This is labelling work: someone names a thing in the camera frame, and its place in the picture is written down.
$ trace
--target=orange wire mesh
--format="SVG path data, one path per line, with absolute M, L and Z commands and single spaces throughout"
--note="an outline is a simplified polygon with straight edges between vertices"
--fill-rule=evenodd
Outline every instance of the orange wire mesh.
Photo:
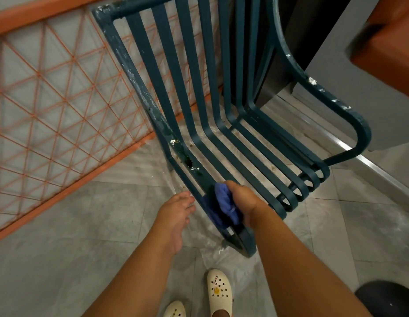
M 216 0 L 211 1 L 215 33 Z M 191 78 L 173 4 L 172 35 Z M 209 93 L 197 2 L 190 4 L 205 95 Z M 181 112 L 150 10 L 149 41 L 176 114 Z M 125 20 L 116 20 L 128 52 L 159 104 Z M 152 132 L 89 7 L 0 36 L 0 230 Z

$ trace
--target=teal slatted chair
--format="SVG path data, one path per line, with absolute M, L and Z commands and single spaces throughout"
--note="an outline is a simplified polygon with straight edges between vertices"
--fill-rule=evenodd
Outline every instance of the teal slatted chair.
M 234 176 L 225 168 L 220 160 L 202 142 L 196 131 L 191 107 L 188 101 L 186 86 L 182 77 L 181 67 L 178 61 L 175 43 L 171 36 L 170 24 L 165 9 L 165 3 L 172 0 L 122 0 L 103 7 L 98 7 L 92 11 L 98 25 L 103 31 L 110 47 L 124 72 L 134 87 L 149 120 L 156 132 L 156 136 L 165 153 L 170 169 L 174 169 L 181 177 L 186 187 L 191 191 L 202 208 L 205 207 L 203 196 L 194 186 L 186 173 L 171 155 L 171 149 L 176 153 L 182 163 L 188 169 L 202 190 L 210 197 L 211 206 L 218 209 L 218 204 L 214 197 L 215 180 L 209 172 L 201 165 L 197 158 L 188 149 L 178 127 L 170 99 L 167 95 L 164 81 L 161 77 L 158 64 L 156 63 L 152 47 L 149 43 L 145 27 L 143 25 L 140 11 L 152 9 L 153 17 L 162 43 L 165 56 L 168 62 L 170 73 L 174 82 L 174 87 L 179 98 L 180 106 L 186 126 L 192 141 L 208 159 L 213 167 L 221 174 L 225 180 L 237 182 Z M 268 9 L 268 20 L 270 31 L 263 55 L 260 61 L 256 62 L 257 31 L 259 28 L 260 2 L 265 2 Z M 330 175 L 329 166 L 349 160 L 358 156 L 369 144 L 371 131 L 366 121 L 349 106 L 346 106 L 314 79 L 309 77 L 296 63 L 286 45 L 282 34 L 281 22 L 279 19 L 278 0 L 251 0 L 251 8 L 246 9 L 245 0 L 235 0 L 235 69 L 236 79 L 231 80 L 231 62 L 229 45 L 229 0 L 218 0 L 219 31 L 221 37 L 221 54 L 223 69 L 223 108 L 231 127 L 226 127 L 221 118 L 219 107 L 219 93 L 216 73 L 216 60 L 214 50 L 214 40 L 211 23 L 209 0 L 198 0 L 200 23 L 202 29 L 204 52 L 207 64 L 207 74 L 209 79 L 210 96 L 212 104 L 213 119 L 218 130 L 280 191 L 278 196 L 272 195 L 265 186 L 241 163 L 241 161 L 231 152 L 231 150 L 215 135 L 209 125 L 207 110 L 205 106 L 205 96 L 202 88 L 202 79 L 197 60 L 196 45 L 194 42 L 193 26 L 191 23 L 188 0 L 175 0 L 178 19 L 184 46 L 186 49 L 189 64 L 191 81 L 197 101 L 197 108 L 201 126 L 207 138 L 215 147 L 228 159 L 231 165 L 244 176 L 246 180 L 259 192 L 266 202 L 284 219 L 287 212 L 293 211 L 299 202 L 303 201 L 310 192 L 318 188 Z M 244 67 L 244 37 L 245 37 L 245 15 L 250 11 L 249 26 L 249 48 L 247 67 Z M 134 66 L 124 44 L 119 36 L 113 21 L 125 17 L 128 26 L 134 36 L 134 40 L 143 59 L 149 78 L 153 84 L 156 95 L 159 99 L 163 114 L 152 99 L 148 89 L 141 79 Z M 285 129 L 275 121 L 260 111 L 255 104 L 256 93 L 263 82 L 268 69 L 271 56 L 274 51 L 278 51 L 291 75 L 314 95 L 324 105 L 337 113 L 340 117 L 349 122 L 357 133 L 358 141 L 353 149 L 321 160 L 316 154 L 310 151 L 295 137 L 290 135 Z M 257 72 L 246 73 L 243 79 L 244 69 L 246 71 Z M 233 105 L 230 102 L 231 84 L 235 86 L 235 107 L 238 116 L 233 114 Z M 301 171 L 296 175 L 279 158 L 273 154 L 263 143 L 261 143 L 252 133 L 250 133 L 239 121 L 244 120 L 262 135 L 270 144 L 286 156 Z M 290 185 L 285 185 L 260 159 L 248 149 L 233 133 L 236 129 L 246 138 L 257 150 L 260 151 L 276 168 L 278 168 L 290 181 Z M 243 224 L 231 225 L 232 232 L 227 229 L 217 227 L 225 244 L 238 250 L 244 256 L 252 256 L 256 252 L 256 244 L 253 232 Z

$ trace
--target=forearm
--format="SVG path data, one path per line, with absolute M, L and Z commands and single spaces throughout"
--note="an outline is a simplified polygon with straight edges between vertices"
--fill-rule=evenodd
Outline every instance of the forearm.
M 278 316 L 370 316 L 265 203 L 251 221 Z
M 83 316 L 156 316 L 173 256 L 169 240 L 152 229 Z

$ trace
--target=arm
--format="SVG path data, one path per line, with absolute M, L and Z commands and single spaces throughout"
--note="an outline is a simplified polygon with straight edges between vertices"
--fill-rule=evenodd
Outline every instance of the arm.
M 349 288 L 248 187 L 225 182 L 255 232 L 278 316 L 370 317 Z
M 193 202 L 190 192 L 181 192 L 162 205 L 145 239 L 83 317 L 156 316 Z

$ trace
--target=person's right arm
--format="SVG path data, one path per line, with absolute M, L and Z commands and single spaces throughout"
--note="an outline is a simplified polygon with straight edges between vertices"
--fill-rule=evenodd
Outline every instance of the person's right arm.
M 248 187 L 225 182 L 255 232 L 256 245 L 279 317 L 371 314 L 349 288 Z

